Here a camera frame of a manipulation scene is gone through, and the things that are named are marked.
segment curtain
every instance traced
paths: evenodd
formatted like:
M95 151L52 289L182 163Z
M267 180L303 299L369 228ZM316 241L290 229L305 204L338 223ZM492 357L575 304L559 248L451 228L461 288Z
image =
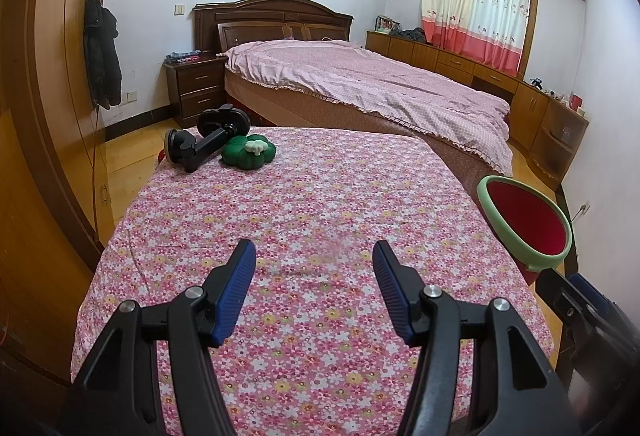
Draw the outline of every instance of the curtain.
M428 42L516 75L529 0L422 0Z

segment wooden window frame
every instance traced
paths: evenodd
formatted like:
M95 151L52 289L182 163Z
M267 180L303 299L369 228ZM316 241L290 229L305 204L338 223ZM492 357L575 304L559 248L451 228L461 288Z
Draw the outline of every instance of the wooden window frame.
M522 56L518 65L519 80L524 80L524 74L527 71L529 63L529 54L531 53L531 44L533 44L533 32L536 28L536 15L538 14L538 0L531 0L529 3L529 23L527 23L527 31L524 36L524 44L522 45Z

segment silver bolt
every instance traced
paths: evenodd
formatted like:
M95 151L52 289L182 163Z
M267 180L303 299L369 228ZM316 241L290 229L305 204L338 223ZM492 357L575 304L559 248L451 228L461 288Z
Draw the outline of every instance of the silver bolt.
M133 310L136 309L136 303L134 303L133 301L121 302L120 306L118 307L118 309L122 313L131 313Z
M187 299L197 299L201 297L204 293L204 290L201 286L191 286L191 288L187 288L187 291L184 294L187 296Z
M436 297L440 297L440 295L442 295L442 288L440 288L440 286L437 286L437 285L427 285L427 286L424 287L422 292L427 297L431 297L432 299L436 299Z
M511 307L509 301L507 299L503 299L502 297L498 297L498 299L494 299L494 308L498 311L507 311Z

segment floral tablecloth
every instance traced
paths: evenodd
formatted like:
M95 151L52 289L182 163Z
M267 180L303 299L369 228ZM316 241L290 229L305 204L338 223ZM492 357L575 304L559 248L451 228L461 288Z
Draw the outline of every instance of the floral tablecloth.
M454 298L506 297L545 353L535 298L458 180L422 140L335 129L256 127L275 160L244 172L212 159L193 174L164 161L102 255L78 315L83 359L121 301L167 302L224 264L239 238L257 268L233 336L212 353L240 435L391 435L418 350L389 320L371 264L387 239L402 264ZM180 434L168 351L162 409ZM468 409L472 344L463 342L454 418Z

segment wardrobe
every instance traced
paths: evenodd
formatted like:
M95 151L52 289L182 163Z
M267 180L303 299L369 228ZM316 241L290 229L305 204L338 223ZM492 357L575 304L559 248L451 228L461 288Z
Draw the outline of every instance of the wardrobe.
M78 307L114 230L85 0L0 0L0 388L54 422Z

